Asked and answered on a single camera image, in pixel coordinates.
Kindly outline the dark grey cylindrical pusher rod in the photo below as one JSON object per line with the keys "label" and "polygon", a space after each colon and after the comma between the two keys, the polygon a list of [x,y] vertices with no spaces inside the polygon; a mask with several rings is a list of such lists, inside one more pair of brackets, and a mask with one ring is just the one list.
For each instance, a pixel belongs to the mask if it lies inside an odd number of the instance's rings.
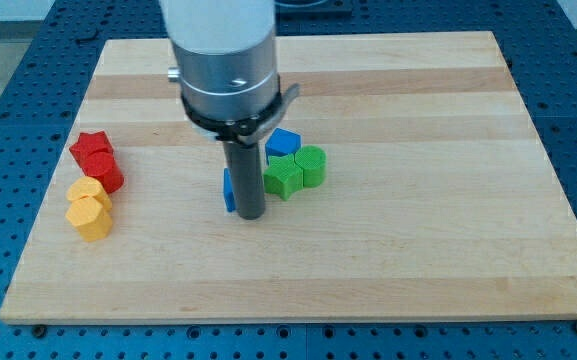
{"label": "dark grey cylindrical pusher rod", "polygon": [[245,220],[260,218],[265,212],[265,195],[259,145],[224,142],[236,211]]}

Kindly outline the black clamp ring with lever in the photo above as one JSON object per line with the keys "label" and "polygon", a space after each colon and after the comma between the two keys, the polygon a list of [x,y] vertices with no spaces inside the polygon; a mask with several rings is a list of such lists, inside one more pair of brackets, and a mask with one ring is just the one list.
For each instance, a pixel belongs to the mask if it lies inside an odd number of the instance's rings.
{"label": "black clamp ring with lever", "polygon": [[279,90],[280,77],[234,92],[207,92],[182,82],[181,100],[192,126],[213,141],[245,146],[276,128],[300,95],[300,84]]}

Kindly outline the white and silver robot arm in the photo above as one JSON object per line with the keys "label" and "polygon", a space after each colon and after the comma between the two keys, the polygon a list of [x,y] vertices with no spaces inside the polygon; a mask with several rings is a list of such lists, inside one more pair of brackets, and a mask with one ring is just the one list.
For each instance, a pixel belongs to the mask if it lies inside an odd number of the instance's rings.
{"label": "white and silver robot arm", "polygon": [[223,145],[236,211],[265,212],[260,141],[298,96],[280,85],[273,0],[161,0],[189,120]]}

